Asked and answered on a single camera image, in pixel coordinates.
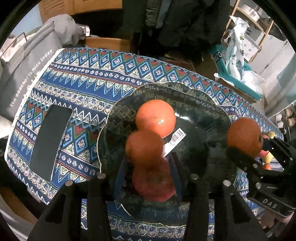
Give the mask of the person's right hand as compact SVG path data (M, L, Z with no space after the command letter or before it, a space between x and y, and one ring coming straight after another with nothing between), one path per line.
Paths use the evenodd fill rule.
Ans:
M288 217L281 217L280 215L265 209L264 215L262 216L260 220L261 227L263 229L265 228L273 228L273 234L276 237L279 237L282 231L285 229L285 227L290 222L292 216L294 213L289 215Z

